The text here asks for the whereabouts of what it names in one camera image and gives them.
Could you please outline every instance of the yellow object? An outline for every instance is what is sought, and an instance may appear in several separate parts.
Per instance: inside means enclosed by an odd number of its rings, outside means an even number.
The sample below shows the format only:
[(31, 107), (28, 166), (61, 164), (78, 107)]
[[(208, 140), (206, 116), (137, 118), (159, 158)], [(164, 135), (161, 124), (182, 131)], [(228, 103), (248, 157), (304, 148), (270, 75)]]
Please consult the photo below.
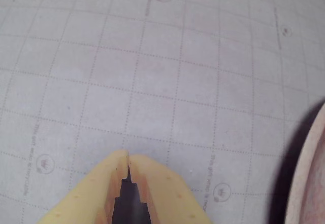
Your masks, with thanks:
[(152, 224), (211, 224), (183, 179), (144, 155), (118, 150), (100, 162), (38, 224), (110, 224), (121, 180), (138, 185)]
[(127, 177), (128, 153), (117, 150), (101, 161), (38, 224), (111, 223), (115, 198)]
[(152, 224), (212, 223), (178, 174), (144, 155), (130, 156), (129, 167)]

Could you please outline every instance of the gray surface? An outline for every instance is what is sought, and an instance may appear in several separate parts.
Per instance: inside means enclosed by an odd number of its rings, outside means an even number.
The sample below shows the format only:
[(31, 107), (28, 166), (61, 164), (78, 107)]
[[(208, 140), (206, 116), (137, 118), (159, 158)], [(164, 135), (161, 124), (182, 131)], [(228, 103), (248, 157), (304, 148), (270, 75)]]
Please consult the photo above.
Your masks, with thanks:
[(35, 223), (126, 148), (179, 173), (214, 223), (278, 223), (324, 95), (324, 6), (0, 0), (1, 222)]

